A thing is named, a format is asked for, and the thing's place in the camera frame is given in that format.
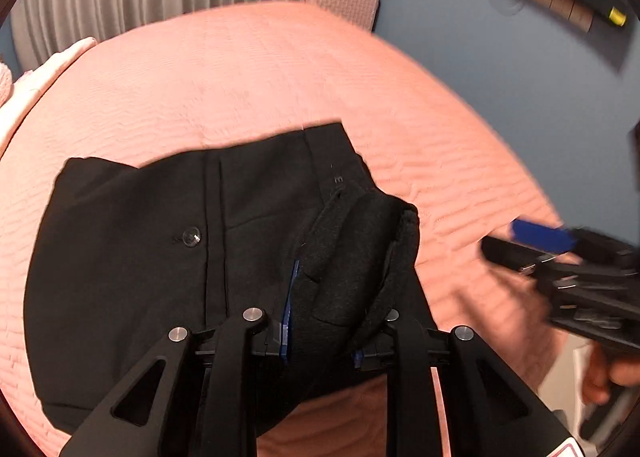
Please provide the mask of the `right hand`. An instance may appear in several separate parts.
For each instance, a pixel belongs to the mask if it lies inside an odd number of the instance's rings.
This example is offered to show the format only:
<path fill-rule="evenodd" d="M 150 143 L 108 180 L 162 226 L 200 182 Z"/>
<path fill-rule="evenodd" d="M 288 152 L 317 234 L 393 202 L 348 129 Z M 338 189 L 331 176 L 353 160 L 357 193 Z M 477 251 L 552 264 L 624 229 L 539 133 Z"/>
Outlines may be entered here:
<path fill-rule="evenodd" d="M 600 344 L 590 345 L 588 364 L 582 377 L 582 403 L 585 405 L 608 403 L 611 385 L 637 387 L 640 383 L 638 355 L 622 355 L 608 359 Z"/>

